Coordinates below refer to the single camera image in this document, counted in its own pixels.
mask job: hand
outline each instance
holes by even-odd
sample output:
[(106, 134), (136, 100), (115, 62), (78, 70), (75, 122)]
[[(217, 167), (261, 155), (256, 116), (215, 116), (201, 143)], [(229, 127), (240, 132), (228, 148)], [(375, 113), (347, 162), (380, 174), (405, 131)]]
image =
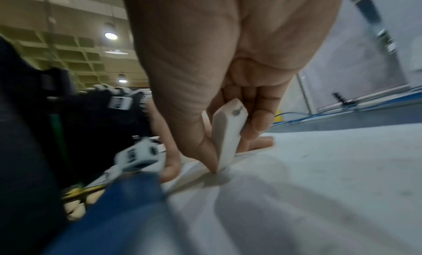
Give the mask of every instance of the hand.
[(215, 171), (201, 114), (234, 97), (249, 111), (242, 143), (268, 129), (341, 1), (125, 0), (138, 58), (180, 151)]

